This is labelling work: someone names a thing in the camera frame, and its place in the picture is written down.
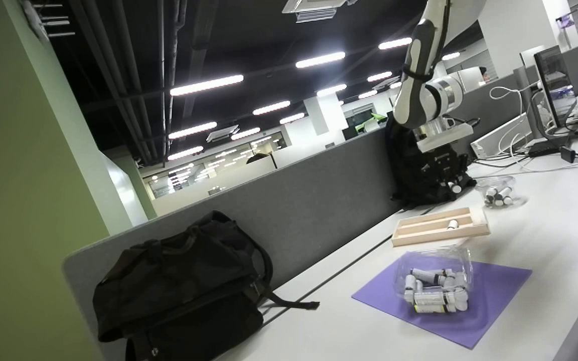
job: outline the black backpack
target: black backpack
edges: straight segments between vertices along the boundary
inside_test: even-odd
[[[262,326],[279,298],[268,255],[235,221],[211,213],[184,233],[127,249],[95,288],[99,338],[127,337],[127,359],[207,361]]]
[[[421,207],[449,203],[476,187],[466,175],[468,157],[457,155],[451,146],[439,146],[432,153],[417,149],[416,135],[397,125],[389,115],[385,126],[388,157],[396,180],[393,199],[401,207]]]

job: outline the white desk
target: white desk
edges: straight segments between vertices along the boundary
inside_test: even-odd
[[[490,210],[492,235],[469,245],[476,260],[532,269],[532,276],[474,350],[352,298],[414,249],[380,245],[403,217],[393,214],[279,288],[290,298],[301,296],[380,245],[307,296],[321,300],[317,311],[283,313],[218,361],[553,359],[578,320],[578,168],[516,172],[516,189],[529,203]],[[463,205],[482,205],[482,199],[471,190],[446,209]]]

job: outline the ceiling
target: ceiling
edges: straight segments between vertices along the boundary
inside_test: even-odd
[[[53,37],[68,81],[97,144],[129,146],[140,165],[207,144],[207,135],[168,141],[168,133],[216,120],[218,128],[277,128],[279,118],[304,111],[317,88],[345,81],[342,100],[372,88],[368,75],[399,71],[405,49],[377,44],[409,35],[423,0],[357,0],[333,20],[295,23],[281,14],[286,0],[68,0],[61,14],[75,35]],[[479,37],[471,26],[447,51]],[[336,64],[298,69],[300,58],[345,49]],[[171,97],[168,88],[226,73],[235,86]],[[264,116],[252,109],[292,100]]]

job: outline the purple mat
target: purple mat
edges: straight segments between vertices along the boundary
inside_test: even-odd
[[[532,273],[528,269],[474,262],[476,276],[469,293],[469,308],[466,313],[417,314],[397,290],[399,273],[405,273],[405,269],[414,265],[420,269],[437,269],[437,265],[444,265],[444,259],[407,253],[359,288],[353,298],[466,348],[476,347]]]

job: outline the desk surface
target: desk surface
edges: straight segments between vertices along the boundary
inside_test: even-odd
[[[352,298],[397,257],[420,249],[384,243],[396,223],[409,217],[393,214],[279,288],[290,298],[313,293],[307,298],[321,300],[321,308],[286,311],[218,361],[553,359],[565,338],[578,337],[571,335],[578,320],[578,165],[547,157],[533,165],[540,170],[521,167],[506,172],[516,175],[516,190],[529,197],[528,205],[487,210],[492,235],[469,241],[469,251],[482,262],[532,269],[532,276],[474,350]],[[466,205],[482,205],[479,194],[471,190],[444,209]]]

